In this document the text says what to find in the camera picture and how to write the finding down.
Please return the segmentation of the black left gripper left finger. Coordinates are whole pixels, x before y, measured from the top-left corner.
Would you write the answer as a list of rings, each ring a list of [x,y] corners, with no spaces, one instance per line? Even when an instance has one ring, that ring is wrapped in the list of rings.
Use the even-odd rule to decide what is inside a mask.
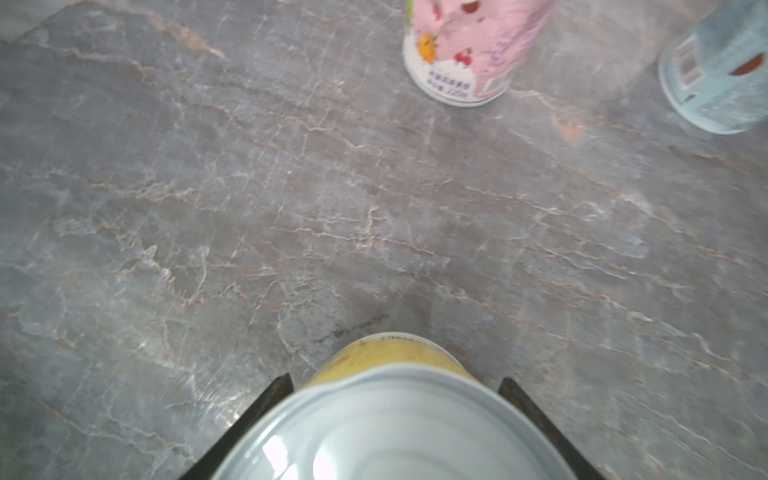
[[[273,380],[244,411],[239,419],[179,480],[209,480],[244,435],[270,410],[294,392],[291,376],[286,373]]]

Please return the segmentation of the yellow small can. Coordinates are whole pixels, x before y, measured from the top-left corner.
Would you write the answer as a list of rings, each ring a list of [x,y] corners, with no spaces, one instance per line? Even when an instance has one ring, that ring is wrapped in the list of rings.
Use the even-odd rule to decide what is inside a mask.
[[[339,351],[235,444],[218,479],[570,479],[546,436],[445,349],[399,332]]]

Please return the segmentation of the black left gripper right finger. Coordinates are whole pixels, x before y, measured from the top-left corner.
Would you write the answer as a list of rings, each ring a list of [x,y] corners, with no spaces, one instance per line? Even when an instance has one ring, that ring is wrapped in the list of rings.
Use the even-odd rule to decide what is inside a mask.
[[[577,479],[605,480],[603,474],[581,454],[513,378],[504,377],[498,393],[520,410],[544,434]]]

